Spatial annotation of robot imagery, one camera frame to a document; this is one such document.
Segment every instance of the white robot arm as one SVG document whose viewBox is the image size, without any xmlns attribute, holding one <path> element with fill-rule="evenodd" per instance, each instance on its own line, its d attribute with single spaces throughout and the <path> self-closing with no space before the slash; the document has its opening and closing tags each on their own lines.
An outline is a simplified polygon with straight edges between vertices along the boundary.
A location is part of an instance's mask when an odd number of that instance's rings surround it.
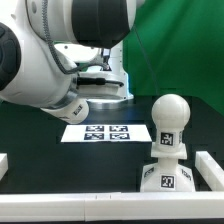
<svg viewBox="0 0 224 224">
<path fill-rule="evenodd" d="M 100 78 L 83 79 L 79 76 L 81 68 L 53 43 L 112 48 L 129 33 L 136 9 L 143 3 L 18 0 L 15 13 L 0 17 L 0 98 L 42 108 L 71 124 L 82 122 L 89 109 L 86 100 L 80 98 L 80 87 L 87 86 L 84 95 L 88 95 L 93 94 L 88 84 L 95 84 L 98 95 L 117 97 L 122 82 L 104 79 L 104 75 L 108 77 L 105 71 Z"/>
</svg>

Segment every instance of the green screen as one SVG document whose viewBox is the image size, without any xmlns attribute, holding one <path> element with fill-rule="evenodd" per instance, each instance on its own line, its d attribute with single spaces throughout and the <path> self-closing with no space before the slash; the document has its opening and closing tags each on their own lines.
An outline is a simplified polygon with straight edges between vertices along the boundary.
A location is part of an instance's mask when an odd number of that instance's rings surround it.
<svg viewBox="0 0 224 224">
<path fill-rule="evenodd" d="M 224 115 L 224 1 L 146 0 L 135 26 L 146 55 L 133 29 L 124 41 L 131 92 L 196 96 Z"/>
</svg>

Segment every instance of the black tabletop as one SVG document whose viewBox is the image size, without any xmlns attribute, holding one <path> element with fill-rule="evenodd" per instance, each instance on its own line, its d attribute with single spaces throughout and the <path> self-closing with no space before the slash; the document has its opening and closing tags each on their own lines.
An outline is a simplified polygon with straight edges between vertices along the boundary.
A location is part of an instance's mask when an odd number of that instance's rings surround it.
<svg viewBox="0 0 224 224">
<path fill-rule="evenodd" d="M 121 109 L 90 110 L 83 124 L 145 124 L 155 141 L 151 109 L 156 99 L 135 97 L 133 104 Z M 179 163 L 192 169 L 197 191 L 209 191 L 194 167 L 195 153 L 208 151 L 224 167 L 224 117 L 198 98 L 185 99 L 191 108 L 191 118 L 183 135 L 188 160 Z M 156 162 L 150 157 L 151 143 L 61 143 L 66 125 L 36 108 L 5 102 L 1 105 L 0 153 L 8 154 L 9 170 L 0 181 L 0 194 L 139 191 L 143 166 Z"/>
</svg>

